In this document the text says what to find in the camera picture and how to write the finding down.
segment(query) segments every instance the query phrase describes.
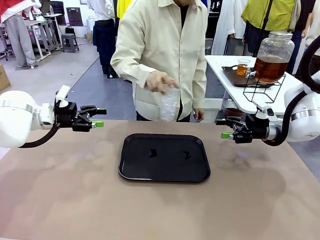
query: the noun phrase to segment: picture frame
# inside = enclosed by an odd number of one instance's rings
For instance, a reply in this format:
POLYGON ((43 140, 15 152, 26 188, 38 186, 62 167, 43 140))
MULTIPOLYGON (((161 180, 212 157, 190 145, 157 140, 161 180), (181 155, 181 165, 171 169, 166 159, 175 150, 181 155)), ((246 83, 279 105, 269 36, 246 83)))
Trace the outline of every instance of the picture frame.
POLYGON ((87 5, 87 3, 88 3, 88 0, 80 0, 81 5, 87 5))

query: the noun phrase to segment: gray stool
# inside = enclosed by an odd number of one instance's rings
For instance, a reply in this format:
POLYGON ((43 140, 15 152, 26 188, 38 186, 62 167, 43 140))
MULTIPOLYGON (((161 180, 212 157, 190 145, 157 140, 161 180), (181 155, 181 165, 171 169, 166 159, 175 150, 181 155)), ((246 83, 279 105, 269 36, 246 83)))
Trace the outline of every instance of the gray stool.
POLYGON ((75 53, 76 49, 79 49, 76 36, 73 33, 65 33, 61 35, 63 52, 75 53))

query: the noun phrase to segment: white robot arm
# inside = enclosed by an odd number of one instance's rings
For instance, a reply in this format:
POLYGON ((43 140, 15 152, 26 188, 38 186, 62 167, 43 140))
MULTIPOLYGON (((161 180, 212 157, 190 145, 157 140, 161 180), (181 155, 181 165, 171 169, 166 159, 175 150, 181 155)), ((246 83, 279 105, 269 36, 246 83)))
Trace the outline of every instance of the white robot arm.
POLYGON ((94 115, 105 115, 105 109, 96 106, 82 106, 66 100, 70 87, 62 86, 55 96, 54 105, 37 105, 35 100, 23 91, 7 91, 0 95, 0 147, 34 148, 48 141, 59 128, 72 128, 75 132, 89 132, 103 127, 103 122, 90 120, 94 115), (42 139, 26 143, 30 131, 50 130, 42 139))
POLYGON ((310 76, 309 66, 314 53, 320 47, 320 36, 312 42, 301 61, 301 85, 284 95, 286 111, 279 119, 265 103, 255 102, 257 112, 248 114, 244 121, 237 117, 217 120, 217 125, 233 128, 233 133, 223 133, 222 138, 236 143, 251 143, 261 139, 267 145, 279 146, 284 141, 310 141, 320 135, 320 81, 310 76))

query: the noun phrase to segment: jar lid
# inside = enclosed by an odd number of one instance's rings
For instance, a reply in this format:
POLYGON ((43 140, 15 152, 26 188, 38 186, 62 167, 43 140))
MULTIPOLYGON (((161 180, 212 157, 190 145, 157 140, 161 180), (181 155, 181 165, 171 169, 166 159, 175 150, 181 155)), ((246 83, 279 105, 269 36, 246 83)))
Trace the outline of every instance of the jar lid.
POLYGON ((269 34, 269 37, 283 38, 283 39, 292 39, 293 34, 287 31, 272 31, 269 34))

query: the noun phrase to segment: hand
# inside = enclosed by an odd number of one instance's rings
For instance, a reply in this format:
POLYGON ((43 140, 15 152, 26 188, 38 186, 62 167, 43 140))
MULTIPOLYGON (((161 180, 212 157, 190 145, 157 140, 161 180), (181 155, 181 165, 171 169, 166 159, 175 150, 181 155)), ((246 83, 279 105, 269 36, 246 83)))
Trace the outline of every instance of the hand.
POLYGON ((304 39, 307 36, 308 30, 303 30, 301 33, 301 39, 304 39))
POLYGON ((165 84, 170 88, 179 88, 179 83, 177 83, 173 78, 169 77, 168 74, 162 71, 153 71, 146 78, 145 88, 150 91, 160 92, 162 95, 166 95, 165 84))
POLYGON ((201 122, 205 118, 205 112, 201 108, 194 109, 194 118, 197 122, 201 122))

